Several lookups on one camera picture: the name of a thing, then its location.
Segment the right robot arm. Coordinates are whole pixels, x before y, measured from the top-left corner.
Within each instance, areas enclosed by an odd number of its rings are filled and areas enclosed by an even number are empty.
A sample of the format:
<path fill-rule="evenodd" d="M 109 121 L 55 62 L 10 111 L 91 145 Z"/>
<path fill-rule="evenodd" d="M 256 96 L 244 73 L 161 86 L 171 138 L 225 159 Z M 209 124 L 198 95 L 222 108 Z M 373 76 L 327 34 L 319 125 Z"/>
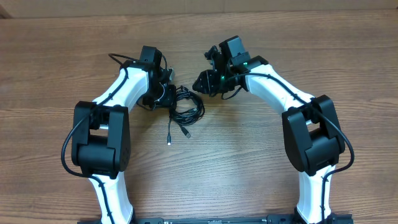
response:
<path fill-rule="evenodd" d="M 329 205 L 331 177 L 345 151 L 332 100 L 294 87 L 265 58 L 250 56 L 238 36 L 212 46 L 204 57 L 212 68 L 199 74 L 195 91 L 213 97 L 243 89 L 280 114 L 285 153 L 299 177 L 299 200 L 287 222 L 351 223 Z"/>

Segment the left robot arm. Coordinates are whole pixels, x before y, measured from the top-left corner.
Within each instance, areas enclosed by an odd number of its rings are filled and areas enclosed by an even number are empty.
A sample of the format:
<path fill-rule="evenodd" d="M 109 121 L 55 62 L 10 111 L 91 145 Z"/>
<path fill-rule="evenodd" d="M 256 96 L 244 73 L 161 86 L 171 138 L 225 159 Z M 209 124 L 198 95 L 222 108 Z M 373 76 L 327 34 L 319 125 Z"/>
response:
<path fill-rule="evenodd" d="M 119 76 L 93 101 L 79 101 L 65 142 L 71 158 L 95 190 L 101 209 L 98 223 L 135 223 L 124 172 L 131 156 L 129 114 L 134 106 L 148 110 L 172 105 L 172 68 L 160 50 L 143 46 L 138 59 L 124 57 Z"/>

